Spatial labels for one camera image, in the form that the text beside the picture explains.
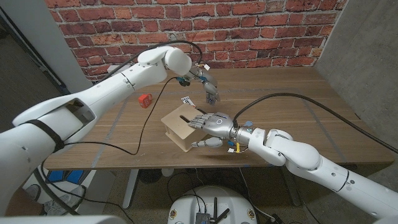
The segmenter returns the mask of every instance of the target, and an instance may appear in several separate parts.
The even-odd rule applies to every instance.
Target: paper tag
[[[197,106],[192,102],[192,100],[189,98],[189,96],[181,98],[183,103],[188,103],[189,105],[193,106],[196,108]]]

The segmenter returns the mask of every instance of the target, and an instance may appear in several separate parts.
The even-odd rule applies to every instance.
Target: red brick wall
[[[312,66],[346,0],[44,0],[90,80],[148,45],[189,40],[212,68]],[[196,51],[178,45],[195,60]]]

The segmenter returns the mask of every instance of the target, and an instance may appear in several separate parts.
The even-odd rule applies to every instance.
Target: gray wall
[[[315,68],[383,141],[398,147],[398,1],[350,0]]]
[[[77,64],[44,0],[1,0],[0,6],[71,93],[92,86]]]

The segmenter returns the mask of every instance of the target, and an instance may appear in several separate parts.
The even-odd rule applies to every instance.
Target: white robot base
[[[257,223],[252,205],[237,192],[215,185],[201,186],[194,190],[205,201],[206,211],[202,200],[194,196],[193,190],[189,190],[184,194],[187,195],[186,197],[180,197],[173,203],[169,212],[168,224]]]

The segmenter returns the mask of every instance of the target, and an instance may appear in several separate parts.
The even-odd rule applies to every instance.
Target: wooden table
[[[269,164],[251,151],[227,153],[220,148],[194,148],[183,152],[166,135],[160,119],[182,104],[189,96],[194,104],[207,113],[217,111],[234,116],[241,108],[260,96],[291,92],[309,96],[330,107],[359,127],[368,127],[332,90],[313,68],[242,68],[211,69],[218,80],[221,102],[205,103],[201,83],[182,87],[171,81],[165,88],[152,116],[148,120],[141,148],[130,156],[115,148],[97,144],[81,144],[59,156],[50,156],[45,166],[52,170],[72,169],[149,169],[187,167],[245,167]],[[153,104],[147,109],[138,104],[138,96],[152,93],[159,96],[163,83],[148,86],[107,112],[85,141],[103,141],[136,152],[142,125]],[[253,106],[239,119],[239,124],[252,121],[254,127],[265,130],[281,129],[296,141],[316,147],[320,154],[339,164],[388,164],[394,158],[389,150],[373,142],[347,124],[317,106],[297,98],[278,97]]]

